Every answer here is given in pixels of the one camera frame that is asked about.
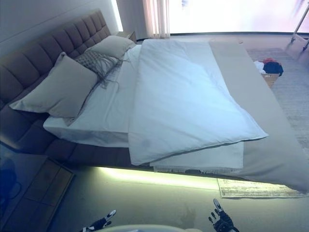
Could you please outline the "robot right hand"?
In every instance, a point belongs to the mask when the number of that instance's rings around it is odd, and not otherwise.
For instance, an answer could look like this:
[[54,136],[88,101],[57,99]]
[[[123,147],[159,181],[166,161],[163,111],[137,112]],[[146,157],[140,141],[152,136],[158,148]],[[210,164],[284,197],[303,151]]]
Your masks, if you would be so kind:
[[237,228],[234,227],[231,217],[223,210],[219,201],[214,198],[213,203],[215,209],[210,213],[208,220],[214,230],[216,232],[238,232]]

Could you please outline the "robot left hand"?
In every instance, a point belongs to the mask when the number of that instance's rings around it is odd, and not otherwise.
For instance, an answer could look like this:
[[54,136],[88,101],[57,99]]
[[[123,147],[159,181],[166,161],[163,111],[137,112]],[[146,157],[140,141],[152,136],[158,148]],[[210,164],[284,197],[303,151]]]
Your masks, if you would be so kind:
[[111,218],[115,216],[115,214],[116,210],[112,210],[108,215],[106,215],[102,219],[95,221],[90,226],[83,227],[81,229],[81,232],[94,232],[106,228],[112,223]]

